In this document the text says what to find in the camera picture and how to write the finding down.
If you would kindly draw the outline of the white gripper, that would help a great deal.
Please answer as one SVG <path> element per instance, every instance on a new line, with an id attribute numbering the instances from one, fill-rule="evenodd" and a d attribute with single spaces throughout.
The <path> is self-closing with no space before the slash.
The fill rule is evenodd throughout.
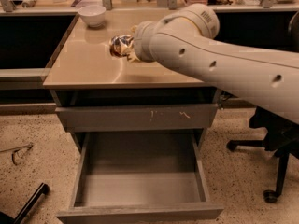
<path id="1" fill-rule="evenodd" d="M 130 28 L 130 31 L 134 34 L 134 52 L 130 52 L 127 55 L 128 62 L 154 62 L 150 52 L 150 41 L 154 33 L 155 25 L 156 23 L 153 21 L 143 21 Z"/>

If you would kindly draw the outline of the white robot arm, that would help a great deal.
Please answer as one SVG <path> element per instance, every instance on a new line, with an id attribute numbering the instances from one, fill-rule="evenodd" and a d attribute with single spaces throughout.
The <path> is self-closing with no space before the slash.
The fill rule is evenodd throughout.
<path id="1" fill-rule="evenodd" d="M 213 9 L 193 4 L 139 23 L 134 52 L 142 62 L 205 81 L 298 124 L 299 54 L 219 42 L 219 30 Z"/>

